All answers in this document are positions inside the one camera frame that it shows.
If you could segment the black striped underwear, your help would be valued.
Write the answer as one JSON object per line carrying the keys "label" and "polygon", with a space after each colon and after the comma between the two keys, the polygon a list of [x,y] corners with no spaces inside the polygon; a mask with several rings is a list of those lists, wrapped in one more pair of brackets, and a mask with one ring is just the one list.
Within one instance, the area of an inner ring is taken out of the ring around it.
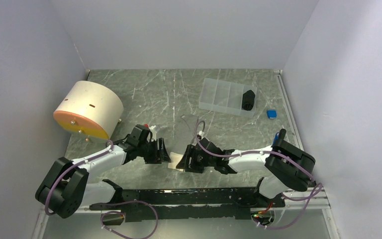
{"label": "black striped underwear", "polygon": [[254,91],[247,90],[246,92],[244,92],[242,95],[242,104],[241,104],[242,110],[251,111],[255,105],[255,99],[256,99],[256,95]]}

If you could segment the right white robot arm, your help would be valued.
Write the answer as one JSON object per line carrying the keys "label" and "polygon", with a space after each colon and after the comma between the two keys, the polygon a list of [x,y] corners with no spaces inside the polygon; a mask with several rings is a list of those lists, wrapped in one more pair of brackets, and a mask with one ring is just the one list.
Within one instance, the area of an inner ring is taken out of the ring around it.
{"label": "right white robot arm", "polygon": [[292,189],[305,192],[314,181],[313,156],[285,140],[282,128],[270,146],[253,150],[222,150],[205,137],[189,144],[175,168],[184,172],[203,173],[207,167],[228,175],[249,170],[267,169],[271,176],[262,177],[254,192],[254,202],[266,206],[278,194]]}

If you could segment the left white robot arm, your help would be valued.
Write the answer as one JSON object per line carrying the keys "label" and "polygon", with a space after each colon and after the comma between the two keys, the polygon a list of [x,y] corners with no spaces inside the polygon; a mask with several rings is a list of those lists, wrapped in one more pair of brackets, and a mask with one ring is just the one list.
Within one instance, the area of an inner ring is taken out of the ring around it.
{"label": "left white robot arm", "polygon": [[137,157],[146,164],[171,161],[164,139],[157,137],[154,126],[137,124],[126,137],[108,140],[104,149],[91,155],[74,160],[58,158],[37,189],[35,199],[44,205],[47,215],[63,219],[82,206],[103,204],[117,209],[125,201],[123,188],[108,179],[98,183],[89,180]]}

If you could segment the grey underwear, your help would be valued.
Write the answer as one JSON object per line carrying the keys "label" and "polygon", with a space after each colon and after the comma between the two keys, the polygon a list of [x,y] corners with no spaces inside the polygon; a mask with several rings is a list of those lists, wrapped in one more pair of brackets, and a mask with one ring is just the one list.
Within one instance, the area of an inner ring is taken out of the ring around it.
{"label": "grey underwear", "polygon": [[199,116],[186,114],[175,119],[174,136],[169,139],[171,146],[168,146],[168,153],[171,161],[168,168],[176,169],[176,165],[181,160],[188,145],[195,145],[195,126],[200,121]]}

